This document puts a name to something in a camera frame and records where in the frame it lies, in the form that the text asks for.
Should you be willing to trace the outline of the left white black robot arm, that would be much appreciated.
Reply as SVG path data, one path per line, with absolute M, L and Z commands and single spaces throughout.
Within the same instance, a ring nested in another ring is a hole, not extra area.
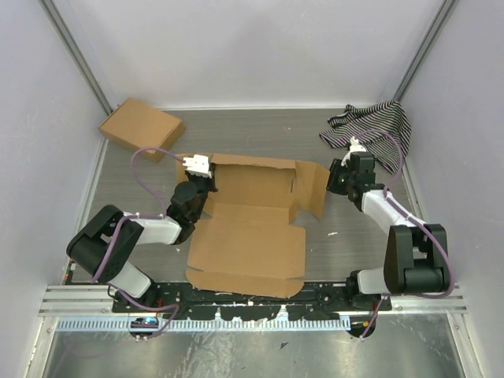
M 211 172 L 186 176 L 176 185 L 165 213 L 139 215 L 104 206 L 66 248 L 69 258 L 94 282 L 115 288 L 143 313 L 156 307 L 160 295 L 155 281 L 129 261 L 133 250 L 143 244 L 184 243 L 195 231 L 208 194 L 217 191 Z

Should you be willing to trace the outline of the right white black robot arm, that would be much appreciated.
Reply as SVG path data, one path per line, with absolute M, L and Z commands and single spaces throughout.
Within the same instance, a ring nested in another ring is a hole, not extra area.
M 348 197 L 357 210 L 374 220 L 387 236 L 381 268 L 353 271 L 346 278 L 346 300 L 355 310 L 367 309 L 375 295 L 420 295 L 443 298 L 454 289 L 447 253 L 447 233 L 440 224 L 415 217 L 376 182 L 369 152 L 334 159 L 327 190 Z

